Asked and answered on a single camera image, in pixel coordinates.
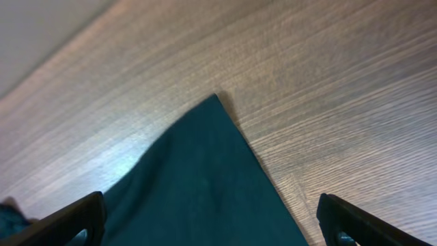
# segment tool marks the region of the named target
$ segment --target wood grain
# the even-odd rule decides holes
[[[334,193],[437,244],[432,0],[123,0],[0,101],[0,198],[106,191],[211,93],[312,245]]]

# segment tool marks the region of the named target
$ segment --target wooden table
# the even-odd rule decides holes
[[[310,244],[334,193],[437,244],[432,0],[123,0],[0,101],[0,198],[106,191],[218,93]]]

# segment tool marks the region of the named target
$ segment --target wooden surface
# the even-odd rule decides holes
[[[437,244],[435,1],[116,2],[0,102],[0,198],[106,191],[211,93],[311,244],[334,193]]]

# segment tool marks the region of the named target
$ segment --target green cloth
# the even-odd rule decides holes
[[[104,195],[102,245],[307,245],[213,95]]]

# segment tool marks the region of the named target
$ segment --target crumpled dark cloth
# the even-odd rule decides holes
[[[216,95],[167,129],[104,200],[103,245],[307,245]]]

